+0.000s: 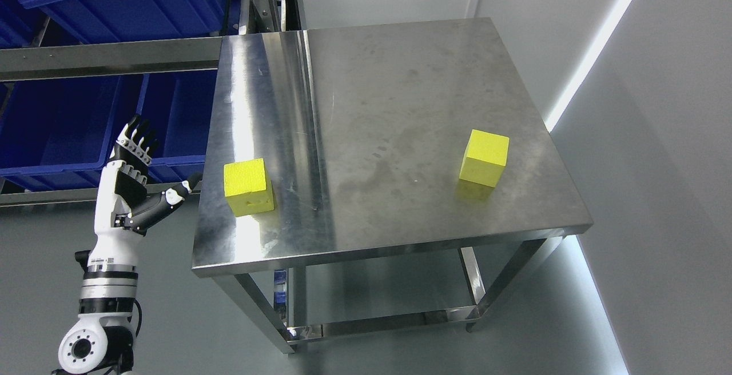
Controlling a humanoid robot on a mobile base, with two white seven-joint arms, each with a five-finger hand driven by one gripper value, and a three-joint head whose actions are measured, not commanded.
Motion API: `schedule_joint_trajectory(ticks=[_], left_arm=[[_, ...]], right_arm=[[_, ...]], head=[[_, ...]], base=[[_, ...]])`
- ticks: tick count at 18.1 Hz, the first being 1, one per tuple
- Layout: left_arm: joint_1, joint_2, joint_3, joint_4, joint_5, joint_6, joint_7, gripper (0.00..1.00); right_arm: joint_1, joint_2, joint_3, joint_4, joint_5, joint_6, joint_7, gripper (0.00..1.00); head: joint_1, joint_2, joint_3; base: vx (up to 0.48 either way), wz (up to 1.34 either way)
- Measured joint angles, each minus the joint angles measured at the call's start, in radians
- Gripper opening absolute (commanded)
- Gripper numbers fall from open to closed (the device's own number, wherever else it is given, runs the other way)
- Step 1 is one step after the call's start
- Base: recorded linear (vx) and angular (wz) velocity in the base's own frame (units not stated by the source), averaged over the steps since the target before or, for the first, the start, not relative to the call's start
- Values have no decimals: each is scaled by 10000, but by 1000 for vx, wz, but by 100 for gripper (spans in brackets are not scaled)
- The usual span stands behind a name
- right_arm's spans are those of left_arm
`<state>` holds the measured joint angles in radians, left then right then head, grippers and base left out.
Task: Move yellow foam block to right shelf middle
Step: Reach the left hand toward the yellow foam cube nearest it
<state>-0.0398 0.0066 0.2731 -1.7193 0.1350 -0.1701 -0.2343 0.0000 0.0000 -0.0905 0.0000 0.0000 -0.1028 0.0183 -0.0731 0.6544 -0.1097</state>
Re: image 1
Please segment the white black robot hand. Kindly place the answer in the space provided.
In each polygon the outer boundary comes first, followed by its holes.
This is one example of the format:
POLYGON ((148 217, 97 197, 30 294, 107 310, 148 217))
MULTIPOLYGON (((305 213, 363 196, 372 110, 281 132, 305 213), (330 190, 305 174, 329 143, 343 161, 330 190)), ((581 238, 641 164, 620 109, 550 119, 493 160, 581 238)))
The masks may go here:
POLYGON ((114 141, 97 190, 97 242, 89 254, 89 270, 134 271, 138 246, 148 230, 180 208, 201 182, 203 174, 194 173, 166 190, 149 194, 149 167, 156 147, 154 131, 138 114, 123 125, 114 141))

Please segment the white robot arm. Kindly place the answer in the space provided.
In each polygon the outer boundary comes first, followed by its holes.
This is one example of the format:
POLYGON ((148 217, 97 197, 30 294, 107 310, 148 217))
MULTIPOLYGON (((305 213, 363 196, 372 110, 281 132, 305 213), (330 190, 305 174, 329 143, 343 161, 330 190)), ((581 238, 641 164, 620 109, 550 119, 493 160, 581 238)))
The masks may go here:
POLYGON ((90 262, 90 250, 75 252, 83 270, 78 321, 59 344, 52 374, 134 374, 135 343, 142 311, 135 266, 90 262))

